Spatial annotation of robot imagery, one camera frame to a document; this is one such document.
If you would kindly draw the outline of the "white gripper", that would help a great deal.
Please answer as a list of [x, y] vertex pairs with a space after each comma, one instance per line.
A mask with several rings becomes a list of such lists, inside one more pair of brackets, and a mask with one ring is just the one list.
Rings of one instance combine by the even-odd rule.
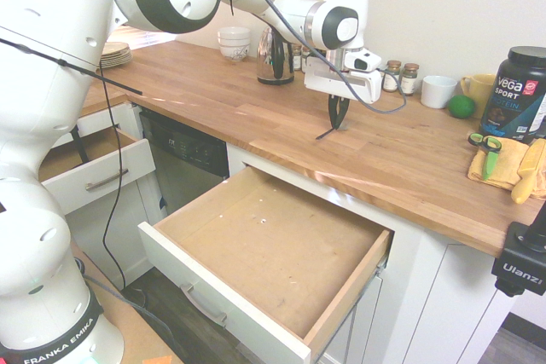
[[[349, 71], [342, 72], [342, 74], [363, 102], [373, 104], [380, 99], [382, 76], [379, 71]], [[349, 99], [356, 101], [356, 96], [351, 93], [342, 78], [318, 58], [306, 60], [304, 84], [308, 89], [329, 95], [330, 124], [333, 129], [338, 130], [347, 114], [350, 105]]]

